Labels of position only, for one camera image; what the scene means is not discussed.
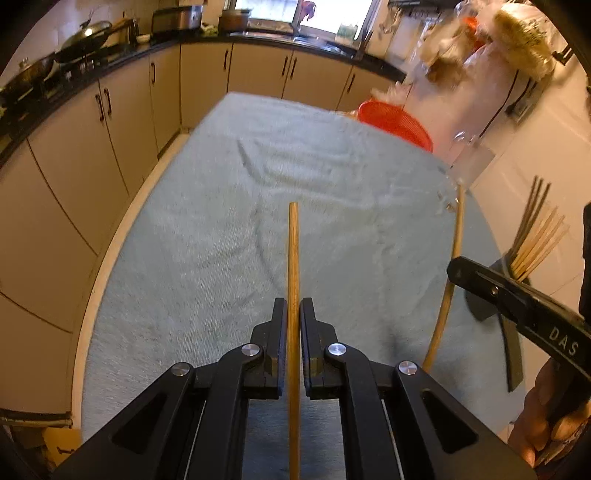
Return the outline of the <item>right human hand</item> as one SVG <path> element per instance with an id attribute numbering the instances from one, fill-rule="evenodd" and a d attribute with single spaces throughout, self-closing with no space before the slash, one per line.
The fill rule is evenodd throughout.
<path id="1" fill-rule="evenodd" d="M 550 441 L 566 441 L 590 417 L 587 402 L 559 420 L 549 420 L 549 403 L 558 394 L 558 368 L 553 359 L 541 368 L 509 436 L 508 445 L 531 467 Z"/>

